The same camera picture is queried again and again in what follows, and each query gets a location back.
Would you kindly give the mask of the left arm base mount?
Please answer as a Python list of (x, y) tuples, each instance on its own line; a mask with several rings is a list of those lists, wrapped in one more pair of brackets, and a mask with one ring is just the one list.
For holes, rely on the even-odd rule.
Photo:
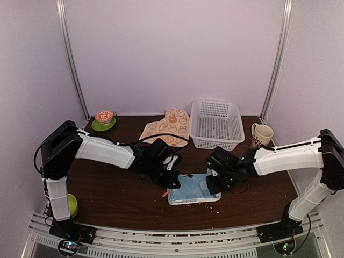
[(49, 234), (77, 243), (93, 244), (96, 229), (91, 226), (74, 224), (71, 229), (63, 231), (59, 230), (57, 225), (52, 225), (49, 229)]

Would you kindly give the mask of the blue polka dot towel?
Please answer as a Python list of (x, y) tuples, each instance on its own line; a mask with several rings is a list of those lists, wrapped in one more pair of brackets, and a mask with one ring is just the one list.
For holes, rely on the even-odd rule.
[(221, 193), (210, 193), (206, 182), (209, 175), (211, 174), (179, 175), (180, 188), (168, 188), (163, 197), (167, 197), (168, 203), (172, 206), (217, 202), (221, 199)]

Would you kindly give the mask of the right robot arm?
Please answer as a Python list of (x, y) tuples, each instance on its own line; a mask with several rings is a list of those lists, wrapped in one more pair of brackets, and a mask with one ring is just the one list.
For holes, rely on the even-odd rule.
[(343, 189), (343, 146), (328, 129), (310, 140), (285, 146), (249, 148), (240, 157), (216, 147), (205, 163), (212, 171), (206, 177), (211, 194), (233, 188), (251, 178), (287, 170), (317, 168), (318, 172), (302, 195), (286, 205), (276, 224), (279, 237), (287, 237), (310, 211), (328, 195)]

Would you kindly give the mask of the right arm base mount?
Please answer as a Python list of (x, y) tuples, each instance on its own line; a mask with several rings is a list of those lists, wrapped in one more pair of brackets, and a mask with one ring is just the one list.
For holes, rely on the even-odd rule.
[(263, 225), (257, 228), (260, 243), (292, 238), (293, 236), (303, 232), (304, 230), (300, 225), (292, 227), (282, 225), (281, 223)]

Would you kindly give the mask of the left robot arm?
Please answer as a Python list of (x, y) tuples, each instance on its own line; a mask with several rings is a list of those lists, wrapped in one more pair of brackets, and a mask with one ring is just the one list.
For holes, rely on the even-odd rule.
[(88, 133), (67, 120), (36, 148), (33, 164), (46, 184), (56, 229), (66, 239), (77, 234), (68, 204), (67, 177), (77, 162), (107, 164), (116, 169), (147, 175), (160, 187), (178, 189), (176, 165), (181, 157), (162, 139), (141, 146), (116, 142), (104, 135)]

